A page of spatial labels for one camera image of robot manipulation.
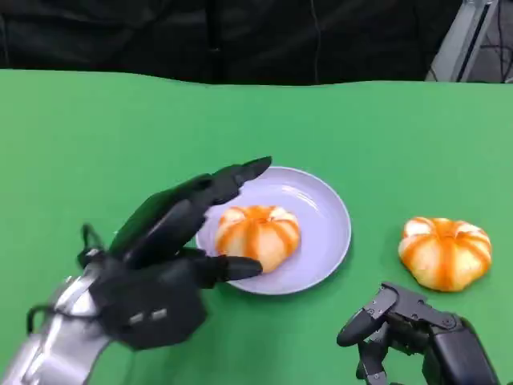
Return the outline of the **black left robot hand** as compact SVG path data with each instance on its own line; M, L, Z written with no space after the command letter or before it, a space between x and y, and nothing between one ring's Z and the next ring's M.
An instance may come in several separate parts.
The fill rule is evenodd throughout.
M237 197L244 183L271 165L269 156L233 164L214 173L195 176L174 188L151 195L121 227L107 252L111 272L102 280L111 286L142 286L163 279L210 289L262 274L260 262L223 252L211 257L186 244L206 222L212 206Z

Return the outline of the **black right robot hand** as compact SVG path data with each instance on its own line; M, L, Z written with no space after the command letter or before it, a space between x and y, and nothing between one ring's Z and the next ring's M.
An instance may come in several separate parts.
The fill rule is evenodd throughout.
M390 348L422 355L428 384L500 383L468 320L436 310L426 296L390 282L344 325L337 344L357 346L356 377L367 384L390 383L383 366Z

